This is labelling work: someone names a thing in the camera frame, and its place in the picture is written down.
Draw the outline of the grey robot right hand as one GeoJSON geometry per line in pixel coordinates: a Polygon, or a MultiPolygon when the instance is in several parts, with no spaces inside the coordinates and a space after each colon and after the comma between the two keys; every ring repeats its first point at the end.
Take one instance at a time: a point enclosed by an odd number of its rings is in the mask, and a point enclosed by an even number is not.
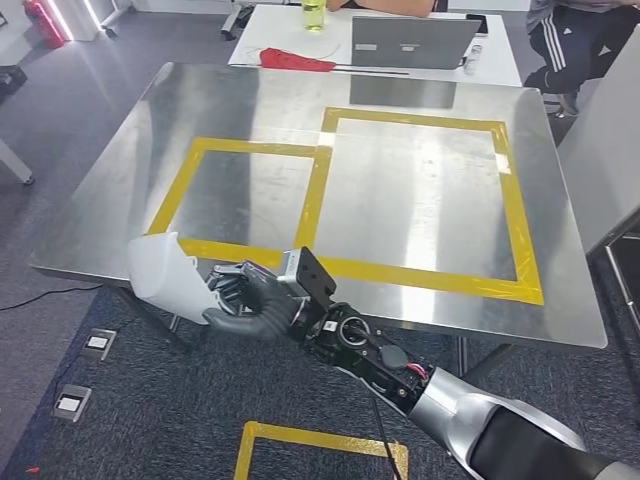
{"type": "Polygon", "coordinates": [[[275,275],[253,262],[217,265],[214,271],[214,304],[202,317],[214,329],[264,339],[285,336],[299,311],[300,303],[275,275]]]}

